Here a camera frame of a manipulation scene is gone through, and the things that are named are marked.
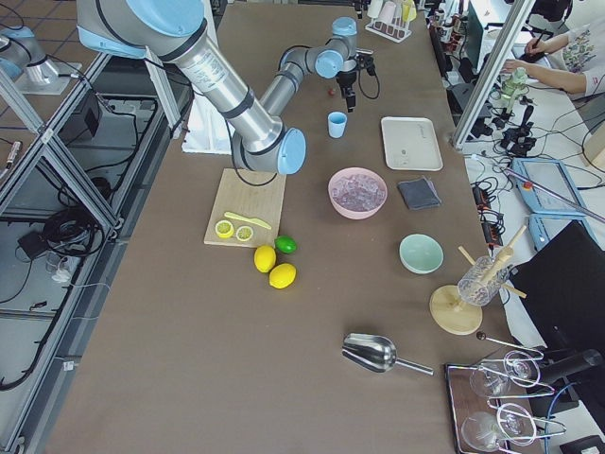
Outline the person forearm white sleeve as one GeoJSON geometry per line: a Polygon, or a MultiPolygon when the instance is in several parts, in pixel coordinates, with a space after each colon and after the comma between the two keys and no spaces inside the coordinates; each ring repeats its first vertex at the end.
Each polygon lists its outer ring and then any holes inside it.
{"type": "Polygon", "coordinates": [[[604,67],[574,73],[536,63],[506,60],[502,72],[512,73],[517,68],[524,68],[531,79],[536,79],[548,87],[564,90],[568,95],[592,96],[604,92],[604,67]]]}

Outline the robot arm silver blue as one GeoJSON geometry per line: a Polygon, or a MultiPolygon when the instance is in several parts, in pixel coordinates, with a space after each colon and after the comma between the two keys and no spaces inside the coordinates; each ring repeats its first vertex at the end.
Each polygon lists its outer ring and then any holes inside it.
{"type": "Polygon", "coordinates": [[[1,29],[1,69],[23,94],[58,96],[81,67],[50,57],[26,26],[1,29]]]}
{"type": "Polygon", "coordinates": [[[86,47],[141,60],[148,51],[176,65],[234,129],[236,166],[289,175],[306,155],[303,132],[281,113],[305,76],[342,80],[356,66],[356,22],[339,17],[326,44],[284,53],[261,98],[237,75],[209,37],[200,1],[79,1],[78,36],[86,47]]]}

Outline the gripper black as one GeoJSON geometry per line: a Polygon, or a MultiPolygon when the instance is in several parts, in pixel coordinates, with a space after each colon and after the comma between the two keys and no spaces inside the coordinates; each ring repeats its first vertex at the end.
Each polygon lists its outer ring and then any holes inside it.
{"type": "Polygon", "coordinates": [[[344,95],[346,108],[348,113],[352,113],[356,106],[356,94],[354,92],[354,84],[357,80],[357,71],[340,71],[337,73],[336,81],[340,93],[344,95]]]}

